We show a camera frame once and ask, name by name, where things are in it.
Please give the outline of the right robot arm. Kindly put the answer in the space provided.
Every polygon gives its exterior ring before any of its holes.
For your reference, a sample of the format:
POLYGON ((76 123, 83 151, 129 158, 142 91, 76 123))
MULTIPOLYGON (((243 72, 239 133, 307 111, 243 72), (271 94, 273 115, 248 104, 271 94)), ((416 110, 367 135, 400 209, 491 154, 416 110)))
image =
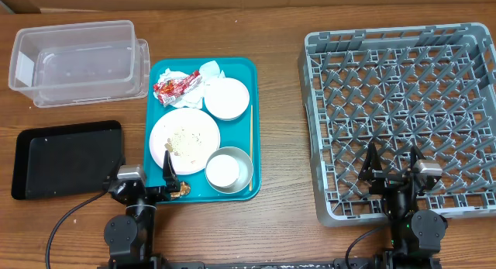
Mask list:
POLYGON ((417 197, 439 183, 443 169, 428 160, 417 146, 410 151, 410 166, 403 172, 383 170, 380 155, 373 143, 359 173, 370 184, 369 193, 381 196, 381 208, 391 230, 391 249, 374 256, 369 268, 440 268, 434 255, 441 250, 446 234, 446 218, 432 210, 421 210, 417 197))

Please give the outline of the large white plate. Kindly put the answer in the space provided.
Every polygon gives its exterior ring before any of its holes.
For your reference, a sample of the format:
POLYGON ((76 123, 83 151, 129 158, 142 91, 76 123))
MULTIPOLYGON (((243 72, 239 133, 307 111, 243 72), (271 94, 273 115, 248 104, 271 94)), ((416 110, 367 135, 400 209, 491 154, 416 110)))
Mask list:
POLYGON ((170 154, 179 175, 203 170, 208 158, 220 147, 220 130, 215 120, 199 109, 174 109, 154 124, 149 137, 151 157, 159 167, 170 154))

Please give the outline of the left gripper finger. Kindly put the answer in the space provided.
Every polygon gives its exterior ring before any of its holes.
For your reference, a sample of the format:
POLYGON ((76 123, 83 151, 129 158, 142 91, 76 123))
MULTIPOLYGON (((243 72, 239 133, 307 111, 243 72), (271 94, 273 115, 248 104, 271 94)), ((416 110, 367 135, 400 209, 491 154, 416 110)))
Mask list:
POLYGON ((121 155, 119 157, 119 159, 113 164, 113 168, 110 170, 110 172, 105 177, 103 184, 102 184, 103 190, 109 190, 111 183, 117 179, 117 174, 119 173, 120 167, 122 165, 124 165, 125 163, 126 163, 126 159, 123 155, 121 155))
POLYGON ((163 163, 163 180, 165 181, 165 187, 168 192, 179 192, 181 190, 181 183, 179 182, 176 172, 174 170, 171 153, 169 150, 165 150, 164 163, 163 163))

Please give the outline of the brown food scrap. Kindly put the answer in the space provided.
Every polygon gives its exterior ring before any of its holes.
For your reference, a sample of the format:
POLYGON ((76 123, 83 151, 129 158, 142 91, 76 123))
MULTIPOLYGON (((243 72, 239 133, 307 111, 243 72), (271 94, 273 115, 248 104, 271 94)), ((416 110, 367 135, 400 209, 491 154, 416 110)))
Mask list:
POLYGON ((185 197, 191 192, 191 186, 189 183, 182 181, 180 186, 180 191, 171 192, 170 197, 172 200, 185 197))

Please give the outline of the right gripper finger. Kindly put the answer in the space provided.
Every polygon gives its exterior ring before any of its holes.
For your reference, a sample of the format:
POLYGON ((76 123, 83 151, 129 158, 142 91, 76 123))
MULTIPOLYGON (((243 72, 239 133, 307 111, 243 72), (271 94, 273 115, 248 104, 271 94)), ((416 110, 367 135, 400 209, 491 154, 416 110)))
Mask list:
POLYGON ((422 165, 424 164, 424 159, 425 159, 425 157, 422 154, 421 150, 416 145, 413 145, 411 150, 410 150, 409 171, 410 172, 420 172, 422 169, 422 165))
POLYGON ((381 177, 383 169, 377 148, 374 143, 369 143, 367 155, 360 169, 358 179, 361 181, 375 181, 381 177))

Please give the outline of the red snack wrapper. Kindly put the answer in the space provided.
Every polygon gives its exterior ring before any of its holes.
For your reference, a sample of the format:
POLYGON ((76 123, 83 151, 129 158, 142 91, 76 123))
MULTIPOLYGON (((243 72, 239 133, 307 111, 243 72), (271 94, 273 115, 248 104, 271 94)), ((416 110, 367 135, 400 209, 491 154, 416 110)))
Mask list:
POLYGON ((162 106, 168 106, 194 90, 202 82, 199 71, 185 74, 180 71, 166 69, 153 85, 153 96, 162 106))

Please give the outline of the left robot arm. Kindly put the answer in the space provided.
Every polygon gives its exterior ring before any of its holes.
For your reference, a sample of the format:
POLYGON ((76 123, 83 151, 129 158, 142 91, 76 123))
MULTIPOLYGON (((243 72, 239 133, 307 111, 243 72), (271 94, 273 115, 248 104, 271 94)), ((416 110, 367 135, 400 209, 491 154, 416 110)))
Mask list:
POLYGON ((172 200, 181 190, 169 151, 165 152, 161 186, 146 186, 146 174, 139 165, 125 165, 120 159, 103 187, 112 199, 126 207, 126 213, 111 218, 104 228, 109 247, 109 268, 170 268, 166 258, 153 252, 157 204, 172 200))

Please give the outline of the white napkin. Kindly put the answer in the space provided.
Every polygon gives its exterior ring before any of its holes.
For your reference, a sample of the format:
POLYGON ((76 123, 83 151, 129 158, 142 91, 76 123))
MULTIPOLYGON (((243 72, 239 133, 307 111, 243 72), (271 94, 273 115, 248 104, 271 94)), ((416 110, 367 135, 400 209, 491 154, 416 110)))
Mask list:
POLYGON ((224 71, 220 69, 215 60, 211 60, 200 66, 199 74, 205 84, 207 84, 210 80, 226 77, 224 71))
MULTIPOLYGON (((165 70, 159 77, 159 82, 165 81, 166 79, 183 79, 186 78, 187 75, 181 71, 171 71, 169 68, 165 70)), ((175 108, 193 108, 193 109, 201 109, 203 107, 203 98, 205 95, 205 83, 201 81, 199 84, 195 86, 190 92, 184 94, 180 98, 178 98, 171 105, 175 108)))

